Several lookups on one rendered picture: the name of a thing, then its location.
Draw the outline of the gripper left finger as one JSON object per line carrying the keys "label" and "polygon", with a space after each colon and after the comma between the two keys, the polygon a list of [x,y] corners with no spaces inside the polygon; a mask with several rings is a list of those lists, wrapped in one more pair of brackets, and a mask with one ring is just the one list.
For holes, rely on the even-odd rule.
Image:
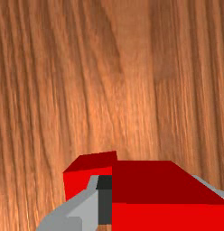
{"label": "gripper left finger", "polygon": [[112,176],[93,175],[86,189],[54,209],[36,231],[96,231],[112,224]]}

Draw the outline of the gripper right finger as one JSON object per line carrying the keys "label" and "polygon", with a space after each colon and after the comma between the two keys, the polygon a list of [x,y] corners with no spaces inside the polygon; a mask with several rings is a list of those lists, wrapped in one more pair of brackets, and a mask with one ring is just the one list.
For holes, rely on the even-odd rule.
{"label": "gripper right finger", "polygon": [[196,180],[198,180],[204,186],[206,186],[207,188],[209,188],[210,190],[212,190],[213,192],[215,192],[217,195],[219,195],[221,198],[224,199],[224,191],[223,190],[216,189],[215,187],[211,186],[207,181],[205,181],[204,179],[200,178],[197,175],[193,175],[193,178],[195,178]]}

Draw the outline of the red cube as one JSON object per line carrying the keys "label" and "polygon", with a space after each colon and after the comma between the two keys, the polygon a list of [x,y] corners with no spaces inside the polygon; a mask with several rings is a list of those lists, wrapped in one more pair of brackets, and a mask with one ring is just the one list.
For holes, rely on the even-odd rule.
{"label": "red cube", "polygon": [[112,231],[224,231],[224,199],[173,162],[119,161]]}
{"label": "red cube", "polygon": [[111,175],[115,162],[116,151],[80,155],[63,172],[65,199],[69,200],[86,189],[92,175]]}

